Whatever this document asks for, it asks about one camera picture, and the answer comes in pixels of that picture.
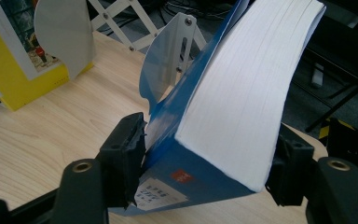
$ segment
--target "yellow book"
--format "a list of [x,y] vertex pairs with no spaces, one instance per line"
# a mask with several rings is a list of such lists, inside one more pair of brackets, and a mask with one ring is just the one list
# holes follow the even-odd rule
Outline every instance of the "yellow book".
[[65,65],[37,42],[34,2],[0,1],[0,101],[11,110],[69,80]]

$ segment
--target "desk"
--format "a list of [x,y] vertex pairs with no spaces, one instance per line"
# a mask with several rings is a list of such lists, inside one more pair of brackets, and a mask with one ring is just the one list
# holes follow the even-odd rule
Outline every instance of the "desk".
[[[0,105],[0,199],[10,209],[60,184],[72,161],[94,158],[126,115],[148,103],[138,93],[144,59],[94,34],[94,67],[16,112]],[[110,214],[111,223],[306,223],[305,207],[278,207],[265,191],[234,200],[138,217]]]

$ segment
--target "light wood surface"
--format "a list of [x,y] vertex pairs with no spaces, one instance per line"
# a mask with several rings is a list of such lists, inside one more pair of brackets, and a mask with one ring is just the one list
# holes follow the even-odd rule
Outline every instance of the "light wood surface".
[[[94,67],[16,112],[0,105],[0,199],[14,209],[60,184],[72,161],[94,158],[121,118],[148,103],[138,93],[144,55],[94,34]],[[306,223],[305,207],[278,207],[265,191],[111,223]]]

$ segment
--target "red label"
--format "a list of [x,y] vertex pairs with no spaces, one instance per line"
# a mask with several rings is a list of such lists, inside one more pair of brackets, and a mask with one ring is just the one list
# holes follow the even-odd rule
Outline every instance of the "red label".
[[194,179],[193,176],[186,173],[184,170],[180,169],[174,173],[171,174],[171,177],[175,179],[177,182],[185,184],[188,181]]

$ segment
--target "book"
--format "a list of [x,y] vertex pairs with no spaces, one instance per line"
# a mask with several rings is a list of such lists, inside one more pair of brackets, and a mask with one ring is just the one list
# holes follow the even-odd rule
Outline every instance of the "book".
[[152,110],[137,207],[114,212],[138,215],[264,188],[289,84],[324,5],[315,0],[257,0],[243,14],[236,11],[243,4],[237,2]]
[[[36,2],[0,0],[0,101],[10,110],[70,79],[62,61],[45,52],[38,42],[34,31]],[[89,62],[83,68],[90,67]]]

